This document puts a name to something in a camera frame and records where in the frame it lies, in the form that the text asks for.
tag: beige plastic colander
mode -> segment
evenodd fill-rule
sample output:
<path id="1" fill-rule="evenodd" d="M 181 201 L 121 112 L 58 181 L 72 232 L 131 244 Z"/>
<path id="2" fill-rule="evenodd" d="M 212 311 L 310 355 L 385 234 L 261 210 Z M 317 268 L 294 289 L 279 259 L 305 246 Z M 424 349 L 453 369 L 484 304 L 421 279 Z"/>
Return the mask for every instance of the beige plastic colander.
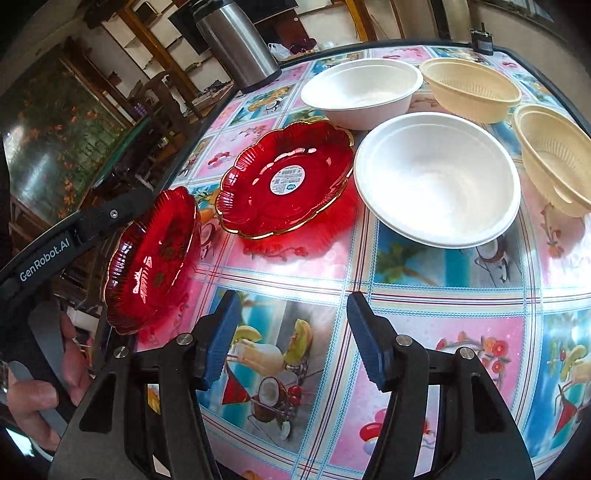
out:
<path id="1" fill-rule="evenodd" d="M 545 199 L 572 217 L 591 212 L 591 138 L 539 105 L 518 107 L 512 124 L 523 165 Z"/>
<path id="2" fill-rule="evenodd" d="M 443 107 L 474 122 L 501 122 L 509 108 L 521 103 L 521 90 L 514 82 L 469 60 L 427 60 L 420 70 Z"/>

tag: plate label sticker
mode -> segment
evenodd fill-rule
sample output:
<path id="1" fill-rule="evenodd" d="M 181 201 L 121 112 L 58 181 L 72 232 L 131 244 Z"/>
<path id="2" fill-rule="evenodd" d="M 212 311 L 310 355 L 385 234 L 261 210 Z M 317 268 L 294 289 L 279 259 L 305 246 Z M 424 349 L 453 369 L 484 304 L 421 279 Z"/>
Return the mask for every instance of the plate label sticker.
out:
<path id="1" fill-rule="evenodd" d="M 299 165 L 282 168 L 271 179 L 271 191 L 275 195 L 287 195 L 302 184 L 306 171 Z"/>

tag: plastic tablecloth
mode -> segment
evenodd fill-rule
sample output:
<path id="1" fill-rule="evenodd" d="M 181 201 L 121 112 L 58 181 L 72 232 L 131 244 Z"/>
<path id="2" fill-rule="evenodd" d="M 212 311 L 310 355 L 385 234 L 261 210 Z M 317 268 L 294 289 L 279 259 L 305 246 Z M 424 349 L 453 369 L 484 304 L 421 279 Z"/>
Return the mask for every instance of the plastic tablecloth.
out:
<path id="1" fill-rule="evenodd" d="M 459 46 L 358 45 L 285 68 L 271 85 L 222 106 L 169 182 L 197 199 L 203 258 L 194 266 L 186 301 L 166 321 L 140 332 L 138 349 L 190 331 L 224 291 L 238 291 L 246 346 L 230 351 L 221 379 L 199 393 L 217 460 L 252 480 L 358 479 L 389 399 L 368 380 L 346 322 L 347 296 L 359 290 L 398 333 L 426 348 L 470 346 L 476 352 L 539 474 L 591 411 L 591 219 L 565 216 L 536 191 L 510 119 L 481 126 L 515 161 L 521 208 L 504 235 L 479 248 L 414 243 L 383 225 L 354 190 L 354 215 L 324 249 L 309 235 L 309 243 L 296 248 L 278 236 L 271 249 L 259 251 L 223 231 L 213 216 L 220 179 L 244 148 L 273 129 L 324 118 L 300 98 L 306 81 L 364 57 L 414 65 L 433 57 L 476 61 L 511 78 L 524 103 L 584 124 L 560 92 L 507 51 L 481 56 Z M 409 111 L 446 110 L 425 84 Z M 363 132 L 355 138 L 358 143 Z M 350 184 L 354 189 L 353 179 Z M 313 233 L 313 221 L 303 228 Z M 430 387 L 417 474 L 430 469 L 437 388 Z"/>

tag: finger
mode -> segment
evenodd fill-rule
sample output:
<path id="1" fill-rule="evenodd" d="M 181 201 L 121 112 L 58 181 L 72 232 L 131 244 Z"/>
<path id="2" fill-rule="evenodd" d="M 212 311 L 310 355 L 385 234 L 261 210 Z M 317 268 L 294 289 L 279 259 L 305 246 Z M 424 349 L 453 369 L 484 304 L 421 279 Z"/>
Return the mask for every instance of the finger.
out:
<path id="1" fill-rule="evenodd" d="M 40 380 L 13 382 L 8 387 L 6 398 L 8 408 L 15 418 L 38 410 L 55 408 L 59 402 L 56 389 Z"/>
<path id="2" fill-rule="evenodd" d="M 72 340 L 66 340 L 64 347 L 61 373 L 71 392 L 72 388 L 81 386 L 84 379 L 88 377 L 88 372 L 86 371 L 86 361 L 78 346 Z"/>
<path id="3" fill-rule="evenodd" d="M 60 441 L 38 410 L 57 407 L 58 399 L 51 384 L 40 380 L 17 381 L 9 372 L 8 409 L 17 425 L 42 448 L 55 450 Z"/>
<path id="4" fill-rule="evenodd" d="M 60 443 L 60 436 L 51 429 L 39 412 L 13 416 L 21 430 L 35 440 L 41 448 L 52 452 L 56 451 Z"/>
<path id="5" fill-rule="evenodd" d="M 64 336 L 66 340 L 71 340 L 78 336 L 76 333 L 76 328 L 74 324 L 70 320 L 70 317 L 65 313 L 61 314 L 61 334 Z"/>
<path id="6" fill-rule="evenodd" d="M 72 389 L 70 390 L 70 399 L 76 407 L 80 405 L 82 397 L 84 397 L 84 394 L 86 393 L 86 390 L 88 390 L 89 387 L 90 377 L 88 375 L 85 375 L 82 377 L 80 385 L 78 385 L 77 387 L 72 387 Z"/>

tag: screw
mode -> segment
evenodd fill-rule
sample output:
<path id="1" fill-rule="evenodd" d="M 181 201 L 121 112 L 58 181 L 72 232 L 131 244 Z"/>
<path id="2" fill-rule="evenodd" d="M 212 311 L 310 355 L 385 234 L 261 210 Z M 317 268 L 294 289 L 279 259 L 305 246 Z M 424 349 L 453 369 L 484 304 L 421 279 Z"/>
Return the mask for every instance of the screw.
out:
<path id="1" fill-rule="evenodd" d="M 467 346 L 463 346 L 460 348 L 460 355 L 464 357 L 466 360 L 472 360 L 474 358 L 474 350 L 468 348 Z"/>
<path id="2" fill-rule="evenodd" d="M 193 341 L 193 335 L 191 335 L 190 333 L 181 333 L 178 337 L 177 337 L 177 343 L 179 345 L 188 345 Z"/>
<path id="3" fill-rule="evenodd" d="M 113 355 L 115 358 L 124 358 L 129 353 L 129 349 L 126 346 L 120 346 L 115 349 Z"/>
<path id="4" fill-rule="evenodd" d="M 396 337 L 396 343 L 402 346 L 409 346 L 413 342 L 413 339 L 408 335 L 398 335 Z"/>

